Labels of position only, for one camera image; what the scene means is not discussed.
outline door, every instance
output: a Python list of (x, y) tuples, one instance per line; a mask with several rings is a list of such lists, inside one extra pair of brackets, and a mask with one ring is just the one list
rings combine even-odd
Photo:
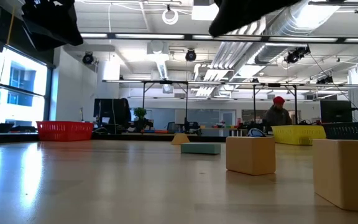
[[(235, 125), (236, 111), (235, 110), (221, 110), (220, 111), (220, 120), (225, 122), (227, 128), (228, 128), (228, 126)], [(228, 136), (230, 136), (230, 130), (220, 130), (219, 135), (222, 137), (228, 137)]]

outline light wood block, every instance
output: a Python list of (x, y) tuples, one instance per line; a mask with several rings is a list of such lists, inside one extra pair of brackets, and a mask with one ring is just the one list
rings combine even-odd
[(183, 143), (189, 143), (189, 142), (190, 140), (186, 134), (175, 134), (175, 137), (173, 137), (171, 145), (179, 146)]
[(339, 208), (358, 211), (358, 141), (313, 141), (314, 191)]
[(226, 169), (250, 175), (273, 174), (276, 171), (274, 138), (226, 138)]

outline camera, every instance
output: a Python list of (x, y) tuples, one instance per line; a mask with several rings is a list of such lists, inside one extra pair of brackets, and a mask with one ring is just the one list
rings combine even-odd
[(85, 56), (82, 58), (82, 62), (85, 65), (92, 65), (95, 63), (95, 57), (93, 56), (93, 52), (85, 52)]
[(197, 58), (197, 54), (194, 49), (189, 49), (186, 54), (186, 61), (194, 62)]

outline man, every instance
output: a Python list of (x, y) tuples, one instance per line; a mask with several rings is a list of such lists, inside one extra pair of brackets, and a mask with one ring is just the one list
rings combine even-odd
[(291, 125), (288, 111), (283, 108), (285, 100), (278, 96), (273, 99), (274, 105), (266, 112), (265, 119), (270, 126)]

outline green plant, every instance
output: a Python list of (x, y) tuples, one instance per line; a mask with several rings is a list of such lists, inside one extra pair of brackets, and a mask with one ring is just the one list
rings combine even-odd
[(147, 114), (147, 111), (146, 109), (144, 108), (136, 108), (135, 111), (134, 111), (134, 114), (135, 116), (137, 116), (139, 119), (143, 119), (146, 114)]

